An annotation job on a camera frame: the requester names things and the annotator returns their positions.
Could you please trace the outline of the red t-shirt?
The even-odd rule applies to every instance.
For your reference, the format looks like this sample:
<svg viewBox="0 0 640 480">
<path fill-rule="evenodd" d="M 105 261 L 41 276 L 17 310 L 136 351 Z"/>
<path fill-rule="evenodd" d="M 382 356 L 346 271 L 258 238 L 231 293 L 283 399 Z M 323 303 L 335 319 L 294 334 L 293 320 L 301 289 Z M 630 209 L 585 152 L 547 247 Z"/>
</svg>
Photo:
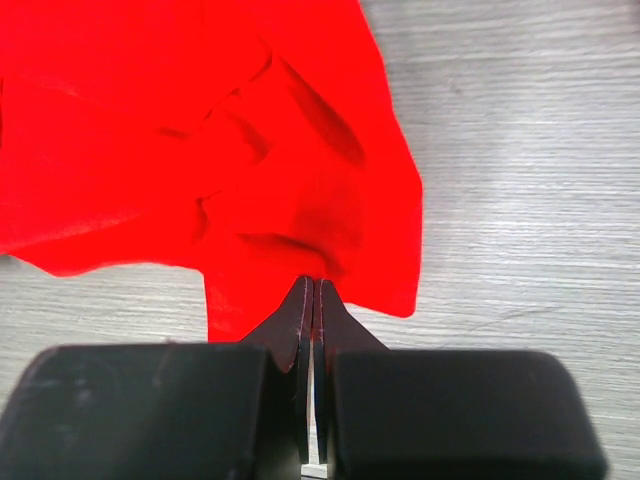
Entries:
<svg viewBox="0 0 640 480">
<path fill-rule="evenodd" d="M 235 341 L 300 276 L 407 317 L 422 182 L 357 1 L 5 1 L 1 250 L 204 277 Z"/>
</svg>

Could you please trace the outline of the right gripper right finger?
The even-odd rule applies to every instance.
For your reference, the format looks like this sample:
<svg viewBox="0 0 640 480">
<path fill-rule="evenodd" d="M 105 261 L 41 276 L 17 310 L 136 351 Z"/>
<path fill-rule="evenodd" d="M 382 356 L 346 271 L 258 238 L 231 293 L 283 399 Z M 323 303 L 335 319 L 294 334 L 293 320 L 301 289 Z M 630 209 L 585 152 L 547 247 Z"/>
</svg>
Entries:
<svg viewBox="0 0 640 480">
<path fill-rule="evenodd" d="M 602 479 L 579 389 L 535 350 L 382 344 L 334 285 L 314 286 L 319 460 L 332 479 Z"/>
</svg>

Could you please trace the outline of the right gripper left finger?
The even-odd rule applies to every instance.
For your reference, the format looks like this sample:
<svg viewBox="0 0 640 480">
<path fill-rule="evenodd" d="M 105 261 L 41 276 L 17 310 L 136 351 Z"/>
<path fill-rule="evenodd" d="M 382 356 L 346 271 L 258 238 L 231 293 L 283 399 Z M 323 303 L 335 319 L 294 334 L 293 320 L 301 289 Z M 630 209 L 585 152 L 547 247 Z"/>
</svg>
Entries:
<svg viewBox="0 0 640 480">
<path fill-rule="evenodd" d="M 5 479 L 297 479 L 314 283 L 236 343 L 56 346 L 1 416 Z"/>
</svg>

